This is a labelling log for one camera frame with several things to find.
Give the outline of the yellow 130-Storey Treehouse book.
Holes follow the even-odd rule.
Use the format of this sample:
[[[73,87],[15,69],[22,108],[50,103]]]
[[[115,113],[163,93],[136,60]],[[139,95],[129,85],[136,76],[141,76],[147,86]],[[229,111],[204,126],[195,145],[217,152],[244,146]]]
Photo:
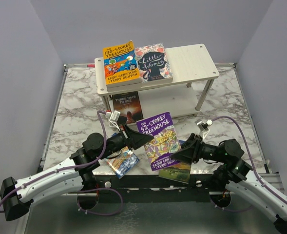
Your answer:
[[[105,83],[108,89],[141,82],[132,40],[103,48]]]

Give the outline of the purple 117-Storey Treehouse book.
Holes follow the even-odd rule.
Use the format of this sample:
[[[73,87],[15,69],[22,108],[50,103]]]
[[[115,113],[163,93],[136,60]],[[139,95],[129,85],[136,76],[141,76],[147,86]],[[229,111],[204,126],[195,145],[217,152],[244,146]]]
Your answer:
[[[107,87],[107,92],[112,93],[112,92],[122,92],[122,91],[128,91],[132,89],[138,89],[142,86],[142,82],[136,83],[136,84],[127,84],[127,85],[122,85],[122,86],[117,86],[117,87]]]

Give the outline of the blue Animal Farm book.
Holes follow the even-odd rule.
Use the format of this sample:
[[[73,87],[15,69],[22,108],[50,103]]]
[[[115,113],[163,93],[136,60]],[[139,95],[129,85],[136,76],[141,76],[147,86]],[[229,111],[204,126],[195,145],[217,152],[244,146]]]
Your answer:
[[[155,162],[159,177],[181,183],[189,183],[191,166],[170,158],[170,155],[181,149],[177,139],[160,138],[160,157]]]

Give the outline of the Little Women floral book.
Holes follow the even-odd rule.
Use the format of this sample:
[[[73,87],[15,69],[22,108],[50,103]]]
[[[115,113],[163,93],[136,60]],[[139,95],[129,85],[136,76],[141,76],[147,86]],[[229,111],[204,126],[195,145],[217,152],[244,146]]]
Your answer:
[[[172,83],[173,74],[163,43],[135,48],[142,86]]]

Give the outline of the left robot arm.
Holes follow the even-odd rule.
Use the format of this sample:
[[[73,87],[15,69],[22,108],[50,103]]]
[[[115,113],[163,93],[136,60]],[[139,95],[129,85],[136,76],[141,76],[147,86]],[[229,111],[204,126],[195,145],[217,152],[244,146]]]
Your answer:
[[[86,194],[110,191],[100,187],[93,170],[100,166],[99,160],[107,158],[123,148],[136,150],[151,141],[151,135],[142,134],[124,125],[114,136],[107,138],[106,132],[92,133],[82,147],[58,165],[22,179],[8,177],[0,189],[0,214],[6,221],[16,220],[33,206],[66,193]]]

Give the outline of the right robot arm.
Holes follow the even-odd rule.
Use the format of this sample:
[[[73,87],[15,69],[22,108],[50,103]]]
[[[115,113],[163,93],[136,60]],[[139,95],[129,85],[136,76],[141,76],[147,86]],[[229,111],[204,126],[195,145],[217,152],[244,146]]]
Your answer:
[[[235,139],[214,146],[191,134],[181,150],[172,154],[171,158],[187,164],[197,163],[200,159],[221,163],[210,178],[212,187],[239,195],[262,211],[279,233],[287,234],[287,195],[260,176],[242,159],[243,154]]]

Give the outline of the purple 52-Storey Treehouse book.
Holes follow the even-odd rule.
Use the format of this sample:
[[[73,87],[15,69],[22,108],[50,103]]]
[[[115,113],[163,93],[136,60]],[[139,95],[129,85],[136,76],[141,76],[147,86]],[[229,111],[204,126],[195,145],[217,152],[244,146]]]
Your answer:
[[[136,122],[140,133],[152,136],[144,149],[152,171],[178,164],[171,154],[181,149],[170,112],[164,112]]]

